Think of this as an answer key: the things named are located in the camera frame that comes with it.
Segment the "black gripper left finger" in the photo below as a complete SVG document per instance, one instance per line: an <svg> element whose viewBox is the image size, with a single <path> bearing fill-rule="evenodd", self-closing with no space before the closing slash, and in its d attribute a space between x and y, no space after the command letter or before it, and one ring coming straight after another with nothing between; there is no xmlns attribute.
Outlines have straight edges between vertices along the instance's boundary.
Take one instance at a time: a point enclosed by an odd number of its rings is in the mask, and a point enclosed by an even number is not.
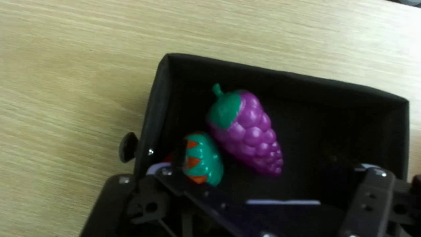
<svg viewBox="0 0 421 237"><path fill-rule="evenodd" d="M134 161L134 175L145 176L150 164L154 148L148 134L136 135L134 131L127 132L119 144L119 157L123 163Z"/></svg>

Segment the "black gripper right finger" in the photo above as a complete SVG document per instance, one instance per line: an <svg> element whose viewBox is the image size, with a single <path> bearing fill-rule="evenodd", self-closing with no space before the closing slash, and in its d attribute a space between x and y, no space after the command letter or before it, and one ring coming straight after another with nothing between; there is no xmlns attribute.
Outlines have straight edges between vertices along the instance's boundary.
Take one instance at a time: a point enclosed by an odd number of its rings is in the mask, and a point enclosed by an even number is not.
<svg viewBox="0 0 421 237"><path fill-rule="evenodd" d="M391 172L373 163L359 163L342 154L326 154L321 164L321 202L349 206L366 179L390 177Z"/></svg>

